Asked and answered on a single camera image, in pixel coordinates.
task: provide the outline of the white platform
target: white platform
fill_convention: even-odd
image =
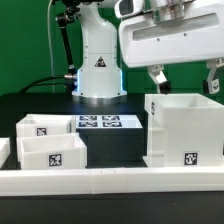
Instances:
[[[136,115],[79,115],[76,116],[76,129],[85,128],[142,128]]]

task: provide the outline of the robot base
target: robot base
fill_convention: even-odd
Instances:
[[[110,98],[98,98],[98,97],[84,97],[77,95],[77,93],[72,94],[72,99],[75,102],[93,104],[93,105],[110,105],[115,103],[125,102],[127,99],[127,92],[124,91],[119,96],[110,97]]]

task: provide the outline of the black cable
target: black cable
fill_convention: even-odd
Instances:
[[[42,84],[34,84],[34,85],[30,85],[29,87],[27,86],[26,91],[29,90],[32,87],[36,87],[36,86],[55,86],[55,85],[66,85],[66,83],[64,82],[58,82],[58,83],[42,83]]]
[[[46,78],[38,79],[38,80],[30,83],[29,85],[25,86],[24,88],[22,88],[19,91],[19,93],[25,93],[30,87],[34,86],[35,84],[45,82],[45,81],[49,81],[49,80],[62,79],[62,78],[64,79],[64,76],[52,76],[52,77],[46,77]]]

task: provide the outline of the black panel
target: black panel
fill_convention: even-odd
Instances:
[[[134,11],[132,0],[123,0],[119,5],[120,14],[122,16],[131,14]]]

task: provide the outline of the white plastic container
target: white plastic container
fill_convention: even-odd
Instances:
[[[21,169],[84,169],[87,148],[77,133],[20,138]]]
[[[0,138],[0,168],[5,163],[10,154],[10,145],[8,138]]]
[[[17,138],[76,132],[75,116],[28,114],[16,124]]]
[[[224,107],[199,94],[146,95],[149,167],[223,164]]]

